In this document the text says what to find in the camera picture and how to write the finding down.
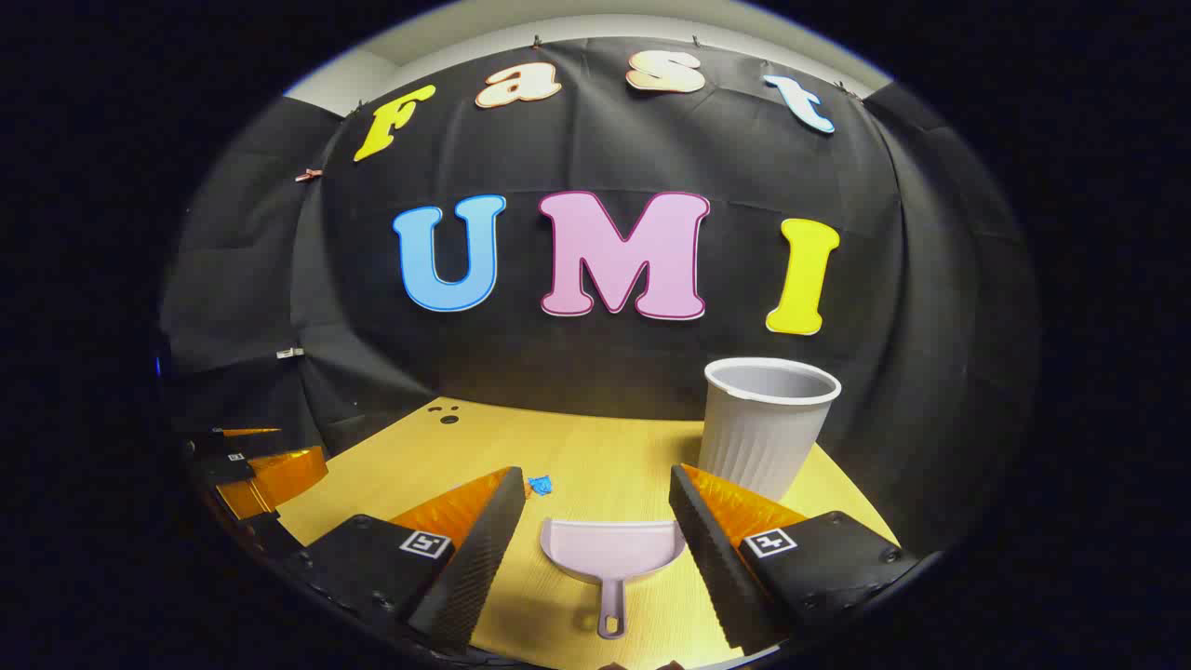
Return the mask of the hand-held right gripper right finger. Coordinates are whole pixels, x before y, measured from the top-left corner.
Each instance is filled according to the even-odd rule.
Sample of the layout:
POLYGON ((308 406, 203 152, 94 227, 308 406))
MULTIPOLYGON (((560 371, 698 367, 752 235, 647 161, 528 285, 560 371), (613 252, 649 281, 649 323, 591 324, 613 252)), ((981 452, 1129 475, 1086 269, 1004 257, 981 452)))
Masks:
POLYGON ((727 641, 748 655, 837 635, 922 570, 854 516, 804 516, 687 463, 672 468, 669 505, 727 641))

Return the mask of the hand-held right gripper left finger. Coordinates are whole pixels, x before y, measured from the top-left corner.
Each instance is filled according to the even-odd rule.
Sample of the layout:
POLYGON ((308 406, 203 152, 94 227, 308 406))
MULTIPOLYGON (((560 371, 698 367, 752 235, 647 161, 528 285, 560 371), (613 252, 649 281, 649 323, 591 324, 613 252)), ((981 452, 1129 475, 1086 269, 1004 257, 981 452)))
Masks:
POLYGON ((520 468, 499 468, 391 520, 350 516, 283 565, 373 635, 463 652, 526 497, 520 468))

